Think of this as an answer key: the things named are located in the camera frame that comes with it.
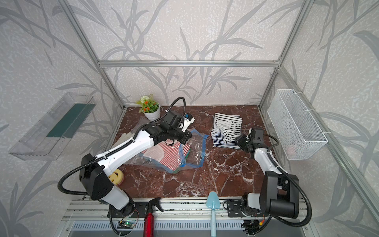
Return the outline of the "clear vacuum bag blue zipper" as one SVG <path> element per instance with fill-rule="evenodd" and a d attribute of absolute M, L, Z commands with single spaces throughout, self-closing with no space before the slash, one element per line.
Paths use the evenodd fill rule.
<path fill-rule="evenodd" d="M 128 165 L 145 166 L 170 174 L 203 166 L 208 135 L 190 129 L 192 138 L 185 144 L 167 140 L 137 154 Z"/>

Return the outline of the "black striped garment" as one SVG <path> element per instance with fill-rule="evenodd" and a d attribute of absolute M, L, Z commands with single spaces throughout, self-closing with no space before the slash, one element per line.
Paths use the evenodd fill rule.
<path fill-rule="evenodd" d="M 227 141 L 235 141 L 241 134 L 242 122 L 243 119 L 239 115 L 215 113 L 212 130 L 220 130 Z"/>

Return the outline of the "blue striped tank top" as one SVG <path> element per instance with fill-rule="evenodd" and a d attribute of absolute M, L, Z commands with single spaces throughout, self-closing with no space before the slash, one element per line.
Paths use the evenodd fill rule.
<path fill-rule="evenodd" d="M 240 150 L 241 148 L 234 141 L 227 141 L 224 134 L 220 130 L 212 130 L 211 137 L 213 140 L 213 146 L 219 148 L 231 148 Z"/>

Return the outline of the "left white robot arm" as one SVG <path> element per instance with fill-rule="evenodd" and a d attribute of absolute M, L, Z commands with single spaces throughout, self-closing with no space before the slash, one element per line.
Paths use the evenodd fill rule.
<path fill-rule="evenodd" d="M 134 136 L 120 145 L 96 156 L 91 154 L 84 156 L 81 166 L 65 174 L 58 181 L 57 188 L 64 194 L 87 195 L 92 200 L 106 202 L 116 210 L 128 209 L 132 206 L 132 199 L 109 177 L 136 155 L 160 142 L 172 140 L 186 144 L 192 137 L 188 127 L 194 121 L 191 114 L 181 115 L 176 111 L 167 111 L 156 121 L 138 127 Z M 79 173 L 80 182 L 85 188 L 84 191 L 71 191 L 64 188 L 65 180 L 75 173 Z"/>

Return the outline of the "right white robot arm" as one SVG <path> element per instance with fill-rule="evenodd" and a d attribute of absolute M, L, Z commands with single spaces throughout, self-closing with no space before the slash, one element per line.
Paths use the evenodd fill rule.
<path fill-rule="evenodd" d="M 261 192 L 242 196 L 242 214 L 252 216 L 261 213 L 290 227 L 306 226 L 312 219 L 311 202 L 300 187 L 298 177 L 285 171 L 274 158 L 272 149 L 279 145 L 279 141 L 258 128 L 251 128 L 247 135 L 241 134 L 235 141 L 242 151 L 251 154 L 264 173 Z M 286 220 L 298 218 L 301 197 L 307 208 L 304 220 L 298 223 Z"/>

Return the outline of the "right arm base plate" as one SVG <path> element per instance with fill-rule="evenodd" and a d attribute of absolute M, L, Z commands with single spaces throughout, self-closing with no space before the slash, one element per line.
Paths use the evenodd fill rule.
<path fill-rule="evenodd" d="M 223 203 L 224 209 L 228 212 L 229 218 L 263 218 L 264 215 L 259 212 L 245 215 L 241 209 L 241 200 L 228 199 Z"/>

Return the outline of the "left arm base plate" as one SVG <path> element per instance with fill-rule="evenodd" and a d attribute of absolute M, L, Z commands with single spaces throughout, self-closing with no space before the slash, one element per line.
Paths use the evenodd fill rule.
<path fill-rule="evenodd" d="M 148 203 L 142 201 L 134 202 L 133 204 L 128 203 L 122 210 L 117 210 L 111 206 L 111 211 L 108 211 L 107 217 L 109 218 L 111 216 L 113 219 L 122 217 L 144 218 L 147 214 L 147 207 Z"/>

